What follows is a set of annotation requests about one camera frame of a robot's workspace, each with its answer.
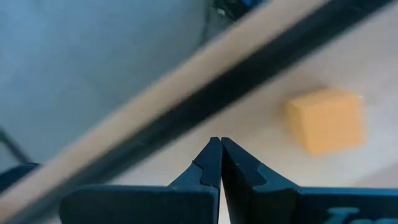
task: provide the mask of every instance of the black cable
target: black cable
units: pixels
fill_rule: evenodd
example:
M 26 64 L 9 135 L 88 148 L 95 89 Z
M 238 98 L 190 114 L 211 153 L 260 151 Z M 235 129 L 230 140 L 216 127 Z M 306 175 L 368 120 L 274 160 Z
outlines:
M 2 142 L 9 150 L 9 152 L 21 163 L 33 163 L 27 155 L 25 155 L 17 144 L 2 130 L 0 129 L 0 142 Z

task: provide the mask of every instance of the blue floor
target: blue floor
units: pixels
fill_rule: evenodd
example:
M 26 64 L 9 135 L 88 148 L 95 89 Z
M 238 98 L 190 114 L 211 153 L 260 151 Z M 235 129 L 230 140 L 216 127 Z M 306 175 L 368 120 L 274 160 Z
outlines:
M 197 50 L 205 1 L 0 1 L 0 126 L 48 161 Z

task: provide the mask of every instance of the wooden board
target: wooden board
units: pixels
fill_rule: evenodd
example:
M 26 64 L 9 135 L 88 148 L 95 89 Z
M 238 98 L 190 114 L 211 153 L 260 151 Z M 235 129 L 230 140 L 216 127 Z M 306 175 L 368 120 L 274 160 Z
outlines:
M 322 3 L 316 0 L 276 1 L 235 24 L 218 40 L 66 147 L 37 172 L 4 192 L 0 198 L 0 222 L 13 217 L 79 173 Z
M 278 0 L 253 12 L 86 136 L 65 148 L 54 160 L 5 192 L 0 198 L 0 222 L 13 217 L 82 171 L 323 3 L 316 0 Z M 176 139 L 152 159 L 125 172 L 112 183 L 168 184 L 188 167 L 210 136 L 233 138 L 277 172 L 304 185 L 350 185 L 383 166 L 395 163 L 398 158 L 390 147 L 394 138 L 387 138 L 384 132 L 390 131 L 385 127 L 389 123 L 386 119 L 393 114 L 389 106 L 398 98 L 392 96 L 385 100 L 384 97 L 393 95 L 388 93 L 388 89 L 393 87 L 391 80 L 396 71 L 394 62 L 398 49 L 393 45 L 398 32 L 390 27 L 394 26 L 391 21 L 398 21 L 397 12 L 396 5 L 385 9 L 374 19 L 319 49 L 272 82 Z M 373 79 L 375 73 L 380 77 L 377 82 Z M 367 99 L 369 130 L 377 131 L 369 133 L 372 138 L 363 149 L 328 157 L 309 157 L 287 137 L 279 119 L 279 105 L 288 96 L 325 85 L 349 88 Z M 387 93 L 380 94 L 378 89 L 381 87 Z M 383 153 L 379 153 L 380 142 L 385 146 Z M 165 170 L 164 166 L 170 164 L 174 169 Z M 221 203 L 220 220 L 228 220 L 224 202 Z

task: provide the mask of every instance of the orange cube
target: orange cube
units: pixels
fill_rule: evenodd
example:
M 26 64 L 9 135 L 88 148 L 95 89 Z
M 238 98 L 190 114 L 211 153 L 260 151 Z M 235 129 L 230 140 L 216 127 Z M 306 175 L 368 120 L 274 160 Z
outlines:
M 362 99 L 326 89 L 287 102 L 293 137 L 310 154 L 362 146 L 366 142 Z

